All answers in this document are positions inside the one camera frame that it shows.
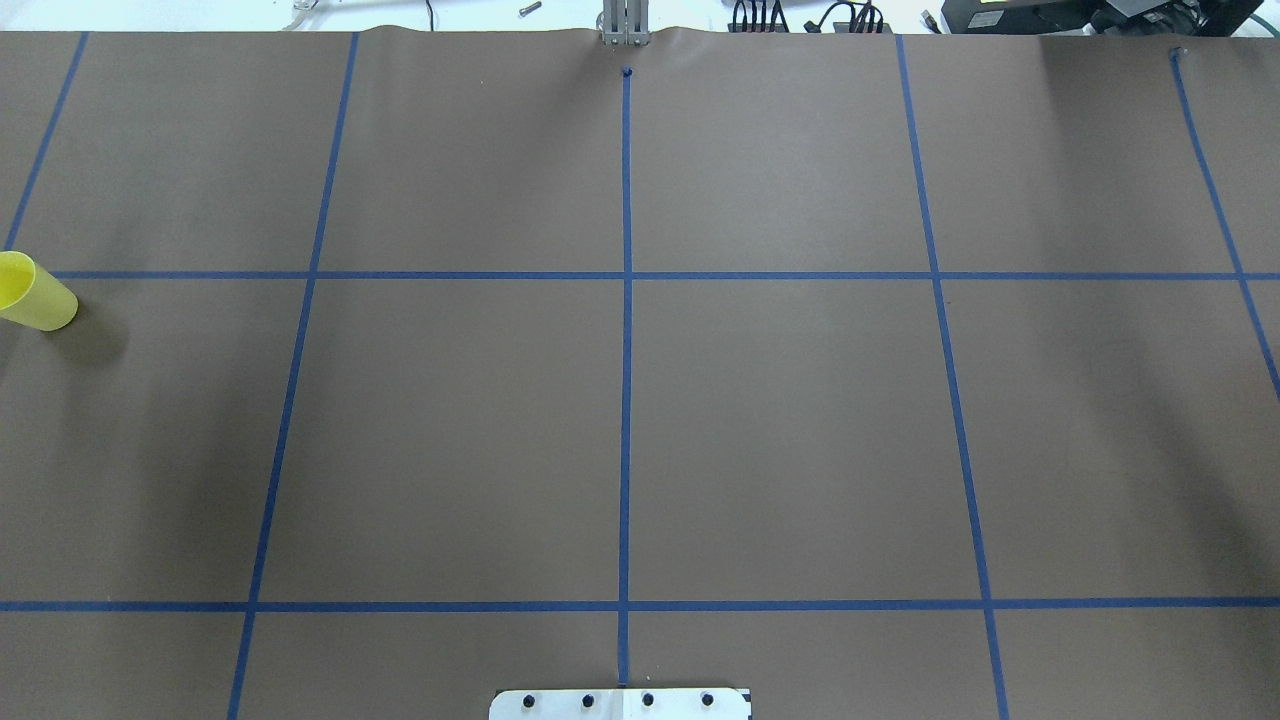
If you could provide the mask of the aluminium frame post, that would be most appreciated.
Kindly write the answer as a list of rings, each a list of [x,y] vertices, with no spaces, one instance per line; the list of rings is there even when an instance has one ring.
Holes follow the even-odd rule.
[[[650,42],[648,0],[604,0],[598,29],[605,46],[645,46]]]

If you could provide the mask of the white pillar mount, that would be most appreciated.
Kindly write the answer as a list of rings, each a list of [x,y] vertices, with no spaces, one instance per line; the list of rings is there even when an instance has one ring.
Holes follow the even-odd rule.
[[[502,691],[489,719],[751,719],[749,691],[728,687]]]

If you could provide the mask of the yellow plastic cup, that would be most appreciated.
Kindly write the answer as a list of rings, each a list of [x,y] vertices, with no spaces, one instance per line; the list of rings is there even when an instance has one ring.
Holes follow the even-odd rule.
[[[79,301],[56,277],[19,251],[1,252],[1,318],[42,332],[70,324]]]

